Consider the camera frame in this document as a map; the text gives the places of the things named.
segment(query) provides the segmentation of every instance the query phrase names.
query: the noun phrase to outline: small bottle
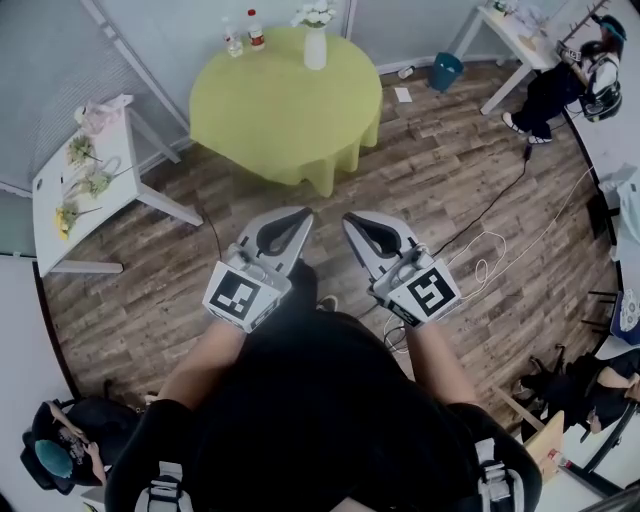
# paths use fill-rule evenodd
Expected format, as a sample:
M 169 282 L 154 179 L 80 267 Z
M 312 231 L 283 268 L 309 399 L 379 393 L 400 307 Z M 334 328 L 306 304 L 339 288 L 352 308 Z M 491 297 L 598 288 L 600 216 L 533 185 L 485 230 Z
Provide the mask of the small bottle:
M 260 50 L 264 50 L 265 45 L 262 25 L 260 25 L 260 22 L 256 17 L 255 9 L 249 9 L 249 12 L 247 14 L 251 19 L 251 25 L 249 25 L 249 42 L 251 43 L 251 48 L 259 52 Z
M 232 57 L 240 57 L 244 53 L 244 47 L 242 45 L 242 39 L 238 35 L 236 27 L 231 25 L 229 18 L 222 18 L 224 23 L 224 42 L 227 45 L 227 51 Z
M 404 80 L 407 77 L 413 75 L 413 72 L 416 70 L 415 66 L 409 66 L 408 68 L 401 69 L 398 71 L 398 76 Z

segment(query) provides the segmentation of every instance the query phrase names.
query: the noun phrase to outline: black pants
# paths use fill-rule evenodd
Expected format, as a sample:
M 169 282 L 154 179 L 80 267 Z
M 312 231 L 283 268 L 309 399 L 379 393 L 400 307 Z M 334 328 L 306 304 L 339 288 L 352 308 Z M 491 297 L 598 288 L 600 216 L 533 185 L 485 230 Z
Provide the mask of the black pants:
M 100 448 L 102 463 L 112 466 L 138 426 L 138 415 L 125 405 L 101 397 L 84 398 L 67 417 Z
M 307 315 L 314 313 L 331 316 L 330 321 L 338 320 L 350 327 L 357 328 L 366 334 L 367 338 L 370 339 L 373 344 L 382 348 L 384 352 L 393 359 L 393 356 L 391 356 L 384 343 L 362 325 L 357 318 L 339 311 L 326 313 L 316 311 L 316 305 L 318 303 L 318 276 L 315 270 L 302 259 L 298 260 L 288 277 L 291 281 L 292 290 L 278 308 L 248 336 L 247 343 L 245 344 L 246 347 L 251 346 L 254 339 L 260 339 L 264 336 L 278 336 L 278 333 L 287 331 L 291 327 L 292 322 L 304 322 Z
M 534 137 L 551 138 L 549 119 L 562 113 L 584 94 L 585 88 L 573 71 L 564 63 L 542 73 L 529 84 L 529 95 L 520 112 L 512 120 L 521 130 L 531 132 Z
M 544 400 L 548 407 L 549 413 L 542 423 L 547 423 L 553 418 L 557 412 L 564 411 L 564 431 L 576 423 L 576 410 L 580 407 L 583 400 L 583 394 L 580 392 L 579 386 L 570 375 L 553 374 L 548 370 L 544 370 L 537 375 L 527 375 L 520 379 L 525 388 L 534 391 L 537 398 Z M 540 419 L 543 410 L 532 411 L 534 417 Z M 522 440 L 526 441 L 536 433 L 536 429 L 525 420 L 520 425 L 520 433 Z

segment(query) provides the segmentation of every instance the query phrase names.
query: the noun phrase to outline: white vase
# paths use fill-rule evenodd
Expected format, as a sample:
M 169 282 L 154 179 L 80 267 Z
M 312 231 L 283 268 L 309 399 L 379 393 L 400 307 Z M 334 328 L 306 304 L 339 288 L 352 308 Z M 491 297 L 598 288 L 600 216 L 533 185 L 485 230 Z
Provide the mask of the white vase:
M 304 41 L 304 65 L 313 71 L 320 71 L 327 65 L 327 35 L 324 27 L 307 27 Z

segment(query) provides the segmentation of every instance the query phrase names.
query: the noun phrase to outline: yellow-green tablecloth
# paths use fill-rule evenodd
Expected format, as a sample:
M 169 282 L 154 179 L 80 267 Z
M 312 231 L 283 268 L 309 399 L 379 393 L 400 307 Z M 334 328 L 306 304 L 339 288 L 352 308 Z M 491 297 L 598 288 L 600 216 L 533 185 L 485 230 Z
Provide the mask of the yellow-green tablecloth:
M 327 67 L 304 65 L 304 28 L 266 32 L 266 48 L 216 55 L 189 104 L 191 138 L 250 171 L 287 185 L 333 191 L 335 170 L 355 171 L 360 146 L 378 138 L 382 87 L 358 47 L 327 34 Z

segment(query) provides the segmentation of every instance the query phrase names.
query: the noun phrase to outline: sneaker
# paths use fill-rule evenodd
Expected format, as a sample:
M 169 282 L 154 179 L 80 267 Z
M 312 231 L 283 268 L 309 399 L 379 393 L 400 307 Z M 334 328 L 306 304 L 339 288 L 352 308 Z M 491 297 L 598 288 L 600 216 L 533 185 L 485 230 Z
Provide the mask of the sneaker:
M 505 112 L 504 114 L 502 114 L 502 120 L 504 121 L 504 124 L 506 124 L 514 132 L 516 132 L 516 133 L 525 133 L 523 130 L 521 130 L 520 128 L 518 128 L 516 126 L 516 124 L 513 122 L 513 119 L 511 118 L 511 114 L 509 112 Z
M 527 400 L 533 396 L 533 391 L 525 388 L 522 385 L 522 381 L 518 379 L 513 383 L 513 386 L 511 386 L 511 396 L 518 400 Z
M 529 135 L 529 144 L 549 144 L 552 139 L 543 139 L 542 137 L 536 137 L 535 135 Z
M 318 311 L 328 311 L 329 313 L 335 313 L 338 311 L 338 297 L 335 295 L 327 295 L 323 299 L 320 299 L 316 305 Z

